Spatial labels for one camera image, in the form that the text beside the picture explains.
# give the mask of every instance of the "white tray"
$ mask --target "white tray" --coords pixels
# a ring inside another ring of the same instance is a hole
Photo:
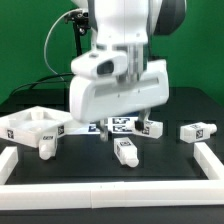
[[[68,112],[37,106],[0,118],[0,137],[37,148],[44,132],[62,137],[81,126]]]

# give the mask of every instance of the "black table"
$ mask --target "black table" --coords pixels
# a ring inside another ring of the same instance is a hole
[[[32,90],[16,93],[0,106],[1,115],[35,105],[68,110],[66,91]],[[207,179],[193,158],[193,144],[179,140],[181,125],[215,123],[218,131],[205,142],[224,160],[224,108],[202,91],[171,88],[166,105],[153,108],[151,120],[164,123],[158,140],[128,136],[138,148],[138,167],[121,166],[113,153],[113,135],[107,143],[99,136],[65,136],[58,141],[57,155],[49,161],[38,149],[0,139],[18,147],[19,162],[6,184],[80,183],[105,181]],[[179,206],[149,208],[66,209],[44,211],[0,211],[0,223],[223,223],[224,206]]]

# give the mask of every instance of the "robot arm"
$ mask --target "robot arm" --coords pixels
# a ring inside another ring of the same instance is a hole
[[[96,122],[166,103],[166,61],[147,62],[145,51],[151,35],[167,35],[179,27],[186,0],[72,1],[88,5],[96,37],[92,50],[71,65],[76,74],[70,87],[72,116]]]

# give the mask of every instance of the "cable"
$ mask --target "cable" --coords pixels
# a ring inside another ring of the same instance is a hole
[[[24,84],[24,85],[21,85],[19,87],[17,87],[16,89],[14,89],[9,96],[12,96],[15,92],[17,92],[19,89],[21,88],[24,88],[26,86],[31,86],[31,85],[39,85],[39,84],[49,84],[49,83],[69,83],[70,81],[53,81],[53,82],[32,82],[32,83],[27,83],[27,84]]]
[[[65,73],[65,74],[59,74],[59,75],[54,75],[54,76],[52,76],[52,75],[46,76],[44,78],[37,80],[33,85],[30,86],[29,89],[33,89],[36,85],[38,85],[38,84],[36,84],[37,82],[38,83],[44,82],[45,80],[48,80],[48,79],[61,78],[61,77],[65,77],[65,76],[75,76],[75,75],[73,73]]]
[[[54,28],[56,27],[56,25],[61,21],[61,19],[63,19],[66,15],[72,13],[72,12],[75,12],[77,9],[74,9],[74,10],[71,10],[71,11],[68,11],[66,13],[64,13],[62,16],[60,16],[56,22],[53,24],[53,26],[51,27],[51,29],[49,30],[48,32],[48,35],[47,35],[47,38],[45,40],[45,44],[44,44],[44,61],[45,61],[45,64],[46,66],[48,67],[48,69],[50,71],[52,71],[55,75],[58,75],[58,72],[56,72],[53,68],[51,68],[50,64],[48,63],[48,59],[47,59],[47,47],[48,47],[48,42],[49,42],[49,39],[50,39],[50,36],[54,30]]]

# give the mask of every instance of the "green screen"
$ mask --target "green screen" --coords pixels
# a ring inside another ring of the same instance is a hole
[[[182,26],[170,36],[153,37],[152,51],[167,60],[170,86],[199,88],[224,105],[224,1],[187,3]],[[74,7],[70,0],[0,1],[0,103],[14,88],[52,74],[44,63],[44,42],[53,23]],[[90,49],[90,34],[82,47]],[[57,72],[70,72],[76,57],[71,23],[55,28],[48,56]]]

